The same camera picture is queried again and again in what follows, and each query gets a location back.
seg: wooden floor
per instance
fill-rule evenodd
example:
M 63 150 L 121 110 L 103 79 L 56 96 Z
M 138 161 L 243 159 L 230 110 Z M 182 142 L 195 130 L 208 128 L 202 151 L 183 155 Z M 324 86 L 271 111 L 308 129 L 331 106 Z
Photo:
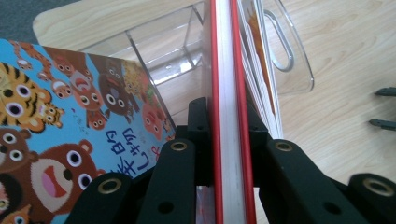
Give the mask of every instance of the wooden floor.
M 380 88 L 396 86 L 396 1 L 282 3 L 315 77 L 311 92 L 279 96 L 285 138 L 298 144 L 325 175 L 342 183 L 356 173 L 396 182 L 396 132 L 368 123 L 370 119 L 396 121 L 396 98 L 374 95 Z M 47 16 L 51 14 L 38 17 L 35 33 L 41 44 L 59 47 L 50 38 L 57 28 L 45 21 Z M 181 114 L 176 118 L 184 120 Z M 257 205 L 259 223 L 265 223 Z

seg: book cover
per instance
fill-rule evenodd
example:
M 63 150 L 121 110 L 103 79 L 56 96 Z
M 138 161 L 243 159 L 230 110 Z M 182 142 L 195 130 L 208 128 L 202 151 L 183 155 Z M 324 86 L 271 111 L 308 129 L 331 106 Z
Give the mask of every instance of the book cover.
M 152 168 L 175 127 L 144 65 L 0 39 L 0 220 L 62 222 L 97 176 Z

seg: clear plastic bin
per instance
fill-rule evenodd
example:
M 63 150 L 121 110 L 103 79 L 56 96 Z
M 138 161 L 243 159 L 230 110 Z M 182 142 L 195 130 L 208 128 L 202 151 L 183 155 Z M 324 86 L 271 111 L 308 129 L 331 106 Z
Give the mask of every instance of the clear plastic bin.
M 313 76 L 289 16 L 277 0 L 267 1 L 259 17 L 265 22 L 265 47 L 278 94 L 311 91 Z M 187 124 L 188 103 L 203 96 L 202 34 L 204 3 L 156 18 L 81 51 L 146 65 L 176 125 Z

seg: wood grain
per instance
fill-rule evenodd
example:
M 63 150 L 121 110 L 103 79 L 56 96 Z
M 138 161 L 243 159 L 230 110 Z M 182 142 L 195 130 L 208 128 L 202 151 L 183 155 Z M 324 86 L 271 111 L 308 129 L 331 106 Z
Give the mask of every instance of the wood grain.
M 125 29 L 129 15 L 136 23 L 158 15 L 154 1 L 89 0 L 80 5 L 45 12 L 37 17 L 34 30 L 40 44 L 63 49 L 82 49 Z M 163 14 L 182 7 L 164 1 Z M 190 4 L 192 1 L 181 1 Z M 343 183 L 356 173 L 382 175 L 396 182 L 395 132 L 380 130 L 370 119 L 396 121 L 396 98 L 378 97 L 380 88 L 395 86 L 396 2 L 393 0 L 283 0 L 303 42 L 315 77 L 311 92 L 279 98 L 285 138 L 297 143 L 325 175 Z M 84 30 L 76 24 L 93 22 Z M 184 76 L 188 99 L 200 95 Z M 168 96 L 170 81 L 160 87 L 166 103 L 174 105 L 177 123 L 186 121 L 181 98 Z M 258 205 L 259 223 L 266 223 Z

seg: cartoon tiger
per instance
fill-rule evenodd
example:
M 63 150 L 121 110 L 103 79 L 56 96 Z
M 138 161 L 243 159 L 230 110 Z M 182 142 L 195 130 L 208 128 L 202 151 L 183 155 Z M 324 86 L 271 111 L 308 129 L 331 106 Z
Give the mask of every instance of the cartoon tiger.
M 50 105 L 51 99 L 47 90 L 40 88 L 22 71 L 9 64 L 0 63 L 1 125 L 18 125 L 33 133 L 43 132 L 45 124 L 53 122 L 45 121 L 44 114 L 40 114 L 39 109 Z M 60 127 L 62 125 L 58 119 L 59 116 L 53 124 Z
M 32 205 L 28 204 L 26 206 L 24 206 L 21 210 L 15 211 L 11 214 L 9 214 L 8 216 L 6 216 L 3 221 L 1 222 L 1 224 L 19 224 L 19 223 L 30 223 L 30 217 L 29 217 L 29 213 L 30 213 L 30 209 L 31 209 Z
M 55 125 L 58 128 L 62 128 L 61 115 L 64 114 L 64 110 L 58 108 L 53 103 L 45 103 L 39 108 L 40 117 L 43 122 L 47 125 Z

